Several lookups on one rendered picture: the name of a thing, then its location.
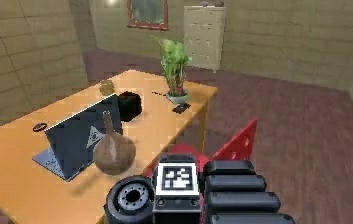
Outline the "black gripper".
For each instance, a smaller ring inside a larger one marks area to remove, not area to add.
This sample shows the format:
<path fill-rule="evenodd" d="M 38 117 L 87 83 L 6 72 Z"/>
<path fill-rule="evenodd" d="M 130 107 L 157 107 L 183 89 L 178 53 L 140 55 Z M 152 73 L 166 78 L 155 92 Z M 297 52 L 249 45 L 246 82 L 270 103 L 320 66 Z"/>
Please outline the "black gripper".
<path fill-rule="evenodd" d="M 151 179 L 134 175 L 118 181 L 104 205 L 105 224 L 153 224 L 154 190 Z"/>

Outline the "green potted house plant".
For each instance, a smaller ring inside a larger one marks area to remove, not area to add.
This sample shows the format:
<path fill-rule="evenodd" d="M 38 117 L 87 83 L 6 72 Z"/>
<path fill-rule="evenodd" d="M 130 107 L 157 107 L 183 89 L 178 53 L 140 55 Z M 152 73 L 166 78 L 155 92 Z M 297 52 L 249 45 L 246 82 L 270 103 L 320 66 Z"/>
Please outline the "green potted house plant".
<path fill-rule="evenodd" d="M 186 103 L 189 96 L 184 88 L 185 69 L 190 58 L 185 52 L 184 44 L 175 40 L 161 39 L 159 45 L 161 48 L 160 64 L 169 88 L 165 96 L 175 105 Z"/>

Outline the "brown round long-necked vase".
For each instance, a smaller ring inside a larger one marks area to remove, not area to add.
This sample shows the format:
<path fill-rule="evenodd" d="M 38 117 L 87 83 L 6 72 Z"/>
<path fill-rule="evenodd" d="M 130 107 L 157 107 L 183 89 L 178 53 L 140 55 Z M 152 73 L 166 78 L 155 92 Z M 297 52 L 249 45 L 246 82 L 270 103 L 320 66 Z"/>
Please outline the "brown round long-necked vase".
<path fill-rule="evenodd" d="M 136 157 L 134 141 L 114 130 L 109 111 L 103 112 L 105 135 L 95 145 L 93 160 L 96 167 L 108 175 L 119 175 L 127 171 Z"/>

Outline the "dark blue open laptop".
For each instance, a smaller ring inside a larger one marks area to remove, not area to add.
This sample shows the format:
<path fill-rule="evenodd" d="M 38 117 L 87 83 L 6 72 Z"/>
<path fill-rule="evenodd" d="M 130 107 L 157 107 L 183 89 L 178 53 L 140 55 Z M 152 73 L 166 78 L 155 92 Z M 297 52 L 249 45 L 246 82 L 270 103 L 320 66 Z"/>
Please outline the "dark blue open laptop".
<path fill-rule="evenodd" d="M 118 96 L 109 95 L 44 131 L 49 147 L 32 160 L 69 182 L 93 163 L 93 150 L 105 135 L 103 113 L 109 112 L 114 130 L 122 134 Z"/>

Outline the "black box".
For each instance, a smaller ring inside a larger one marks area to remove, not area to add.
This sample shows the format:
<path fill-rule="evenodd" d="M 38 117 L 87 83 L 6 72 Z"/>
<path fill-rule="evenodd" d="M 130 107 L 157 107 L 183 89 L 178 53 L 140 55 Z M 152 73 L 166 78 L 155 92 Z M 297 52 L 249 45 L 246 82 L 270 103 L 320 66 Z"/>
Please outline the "black box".
<path fill-rule="evenodd" d="M 130 122 L 142 112 L 141 97 L 137 93 L 125 91 L 118 96 L 120 118 Z"/>

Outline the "small black flat phone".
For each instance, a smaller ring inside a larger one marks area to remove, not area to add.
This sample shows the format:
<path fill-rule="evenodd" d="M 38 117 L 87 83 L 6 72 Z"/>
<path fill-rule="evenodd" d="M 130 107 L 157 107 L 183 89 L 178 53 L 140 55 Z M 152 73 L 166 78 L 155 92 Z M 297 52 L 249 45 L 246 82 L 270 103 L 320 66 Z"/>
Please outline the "small black flat phone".
<path fill-rule="evenodd" d="M 173 109 L 173 112 L 182 114 L 189 107 L 190 107 L 190 104 L 188 103 L 179 104 Z"/>

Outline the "orange wooden table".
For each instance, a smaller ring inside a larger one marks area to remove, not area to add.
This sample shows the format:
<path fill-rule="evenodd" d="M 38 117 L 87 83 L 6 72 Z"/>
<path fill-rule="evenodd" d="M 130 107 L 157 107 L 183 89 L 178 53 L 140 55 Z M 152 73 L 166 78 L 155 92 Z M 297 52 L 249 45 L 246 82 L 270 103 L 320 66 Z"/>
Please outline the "orange wooden table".
<path fill-rule="evenodd" d="M 168 90 L 161 76 L 128 70 L 111 78 L 118 93 L 131 91 L 142 99 L 140 116 L 123 125 L 123 133 L 136 145 L 135 162 L 124 173 L 106 175 L 91 165 L 66 182 L 32 161 L 48 147 L 38 122 L 53 125 L 103 98 L 98 85 L 50 104 L 0 127 L 0 208 L 15 224 L 101 224 L 103 205 L 110 188 L 120 179 L 136 175 L 184 131 L 194 118 L 200 120 L 199 148 L 204 148 L 213 86 L 186 81 L 190 108 L 182 114 L 164 96 Z"/>

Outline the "olive green cup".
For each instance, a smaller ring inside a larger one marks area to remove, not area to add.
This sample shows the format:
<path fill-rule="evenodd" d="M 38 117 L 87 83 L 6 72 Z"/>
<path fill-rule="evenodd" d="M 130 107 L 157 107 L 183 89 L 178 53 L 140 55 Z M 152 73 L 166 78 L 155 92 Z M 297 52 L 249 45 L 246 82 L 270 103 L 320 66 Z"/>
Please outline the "olive green cup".
<path fill-rule="evenodd" d="M 100 82 L 99 91 L 103 96 L 108 96 L 114 93 L 114 84 L 111 80 L 103 80 Z"/>

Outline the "red chair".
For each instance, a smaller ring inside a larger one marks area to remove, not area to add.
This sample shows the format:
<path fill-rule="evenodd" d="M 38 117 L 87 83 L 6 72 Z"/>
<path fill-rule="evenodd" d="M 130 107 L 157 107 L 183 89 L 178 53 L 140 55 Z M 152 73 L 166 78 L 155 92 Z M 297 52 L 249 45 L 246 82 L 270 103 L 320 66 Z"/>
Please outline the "red chair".
<path fill-rule="evenodd" d="M 220 202 L 253 189 L 256 174 L 249 159 L 256 127 L 252 120 L 210 158 L 186 144 L 161 154 L 148 172 L 154 187 L 153 224 L 202 224 L 221 214 L 235 217 L 233 223 L 238 224 L 238 218 L 250 212 L 249 206 L 236 202 L 215 211 L 213 187 L 219 184 L 224 190 Z"/>

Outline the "cream chest of drawers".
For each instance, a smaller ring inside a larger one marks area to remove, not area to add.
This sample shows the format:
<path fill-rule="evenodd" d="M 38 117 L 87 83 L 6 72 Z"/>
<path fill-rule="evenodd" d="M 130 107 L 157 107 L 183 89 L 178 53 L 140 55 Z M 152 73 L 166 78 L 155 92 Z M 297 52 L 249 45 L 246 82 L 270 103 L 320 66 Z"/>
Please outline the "cream chest of drawers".
<path fill-rule="evenodd" d="M 184 7 L 184 46 L 191 66 L 220 68 L 225 19 L 225 7 Z"/>

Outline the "red framed window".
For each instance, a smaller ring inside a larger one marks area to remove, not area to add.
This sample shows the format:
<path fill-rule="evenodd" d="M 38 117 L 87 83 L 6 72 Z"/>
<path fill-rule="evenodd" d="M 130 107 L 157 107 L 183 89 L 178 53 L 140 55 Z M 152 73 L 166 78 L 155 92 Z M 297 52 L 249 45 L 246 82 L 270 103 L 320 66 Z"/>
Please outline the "red framed window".
<path fill-rule="evenodd" d="M 127 0 L 129 28 L 167 31 L 168 0 Z"/>

